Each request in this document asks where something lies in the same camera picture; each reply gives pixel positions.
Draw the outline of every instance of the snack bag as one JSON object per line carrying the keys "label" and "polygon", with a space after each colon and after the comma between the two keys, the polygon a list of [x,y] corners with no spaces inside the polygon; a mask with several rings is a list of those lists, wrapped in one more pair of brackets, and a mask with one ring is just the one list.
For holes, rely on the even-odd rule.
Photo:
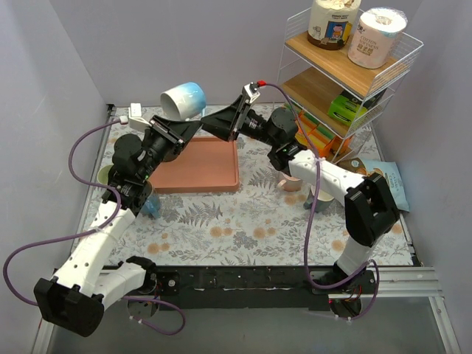
{"label": "snack bag", "polygon": [[406,201],[400,172],[398,171],[397,164],[394,162],[383,162],[357,157],[355,159],[341,161],[338,163],[338,166],[365,176],[370,176],[373,173],[382,175],[390,187],[390,192],[392,192],[397,208],[405,210],[406,212],[410,211],[408,202]]}

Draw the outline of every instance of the mug handle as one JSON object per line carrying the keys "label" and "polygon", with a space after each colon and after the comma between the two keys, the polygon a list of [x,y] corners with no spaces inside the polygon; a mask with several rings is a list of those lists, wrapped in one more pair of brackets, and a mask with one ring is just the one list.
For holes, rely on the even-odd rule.
{"label": "mug handle", "polygon": [[283,179],[279,182],[279,184],[277,185],[277,188],[279,189],[282,189],[283,186],[285,185],[285,183],[287,183],[287,180],[286,179]]}

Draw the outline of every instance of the pink tray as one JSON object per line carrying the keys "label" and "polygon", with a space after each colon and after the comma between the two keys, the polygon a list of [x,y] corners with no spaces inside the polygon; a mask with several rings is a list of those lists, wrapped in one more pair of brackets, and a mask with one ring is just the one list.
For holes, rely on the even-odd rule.
{"label": "pink tray", "polygon": [[215,137],[193,138],[177,159],[161,163],[149,182],[159,193],[236,192],[236,143]]}

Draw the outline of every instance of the wooden shelf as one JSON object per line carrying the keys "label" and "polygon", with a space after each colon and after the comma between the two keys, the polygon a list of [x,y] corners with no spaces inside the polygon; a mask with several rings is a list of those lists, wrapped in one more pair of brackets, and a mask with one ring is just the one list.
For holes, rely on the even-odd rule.
{"label": "wooden shelf", "polygon": [[343,90],[340,85],[315,68],[309,68],[281,86],[290,98],[333,129],[341,138],[347,135],[349,127],[327,115],[331,102]]}
{"label": "wooden shelf", "polygon": [[311,44],[308,41],[307,32],[288,39],[285,45],[313,65],[335,77],[362,98],[369,93],[374,77],[396,62],[394,58],[390,58],[385,65],[378,69],[365,69],[354,64],[347,57],[350,40],[340,50],[326,50]]}

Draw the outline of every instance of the blue and white mug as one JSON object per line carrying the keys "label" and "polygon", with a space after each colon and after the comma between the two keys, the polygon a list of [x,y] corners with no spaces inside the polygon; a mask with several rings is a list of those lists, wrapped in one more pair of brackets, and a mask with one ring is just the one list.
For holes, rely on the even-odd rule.
{"label": "blue and white mug", "polygon": [[169,120],[182,121],[201,113],[207,98],[196,83],[183,83],[161,93],[161,106]]}

